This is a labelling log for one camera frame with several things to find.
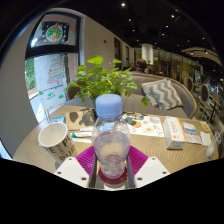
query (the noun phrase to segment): window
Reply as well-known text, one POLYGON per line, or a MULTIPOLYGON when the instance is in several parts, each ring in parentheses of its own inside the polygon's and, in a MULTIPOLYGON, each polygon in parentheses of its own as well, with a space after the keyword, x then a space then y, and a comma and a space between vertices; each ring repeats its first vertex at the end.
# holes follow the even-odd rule
MULTIPOLYGON (((121 47, 120 47, 120 41, 116 38, 114 38, 114 52, 115 52, 115 58, 118 60, 121 60, 121 47)), ((117 63, 116 67, 121 70, 121 64, 117 63)))
POLYGON ((1 139, 0 139, 0 159, 12 160, 11 156, 8 154, 5 147, 3 146, 1 139))
POLYGON ((25 80, 38 122, 68 100, 65 88, 75 80, 80 64, 79 26, 80 17, 51 12, 39 20, 31 34, 25 80))
POLYGON ((129 66, 129 47, 126 46, 126 66, 129 66))

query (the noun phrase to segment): brochure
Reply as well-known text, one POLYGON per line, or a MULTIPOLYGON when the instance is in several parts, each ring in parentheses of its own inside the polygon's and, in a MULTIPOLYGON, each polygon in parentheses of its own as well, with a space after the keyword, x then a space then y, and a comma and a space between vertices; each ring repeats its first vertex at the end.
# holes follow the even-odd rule
POLYGON ((122 117, 127 122, 131 134, 164 137, 162 124, 158 117, 128 113, 122 117))

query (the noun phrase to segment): card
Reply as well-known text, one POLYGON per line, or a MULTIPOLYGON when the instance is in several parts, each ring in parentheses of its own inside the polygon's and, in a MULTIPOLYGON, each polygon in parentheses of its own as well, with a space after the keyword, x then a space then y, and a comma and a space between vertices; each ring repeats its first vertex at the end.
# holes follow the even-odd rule
POLYGON ((208 124, 205 121, 200 121, 202 127, 204 128, 205 131, 210 131, 210 128, 208 124))

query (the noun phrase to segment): paper menu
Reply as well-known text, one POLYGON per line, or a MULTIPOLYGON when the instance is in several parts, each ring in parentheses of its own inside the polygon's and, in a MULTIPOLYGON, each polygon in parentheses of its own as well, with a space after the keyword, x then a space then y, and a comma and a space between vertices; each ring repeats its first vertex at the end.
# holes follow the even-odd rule
POLYGON ((204 146, 209 146, 211 143, 211 136, 209 133, 205 133, 203 131, 200 131, 200 135, 201 135, 201 141, 202 141, 202 145, 204 146))
POLYGON ((204 128, 205 131, 210 131, 210 128, 208 124, 205 121, 200 121, 202 127, 204 128))
POLYGON ((185 136, 187 140, 186 142, 202 145, 202 141, 199 135, 185 134, 185 136))
POLYGON ((158 117, 132 114, 124 114, 122 117, 127 122, 131 134, 164 137, 162 124, 158 117))

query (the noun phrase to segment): white cup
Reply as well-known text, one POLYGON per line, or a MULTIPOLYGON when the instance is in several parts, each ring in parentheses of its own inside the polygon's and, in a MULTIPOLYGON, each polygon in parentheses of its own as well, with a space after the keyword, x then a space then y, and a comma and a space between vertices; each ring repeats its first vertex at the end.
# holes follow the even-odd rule
POLYGON ((48 124, 41 130, 38 140, 40 145, 60 164, 69 156, 77 156, 74 142, 64 123, 48 124))

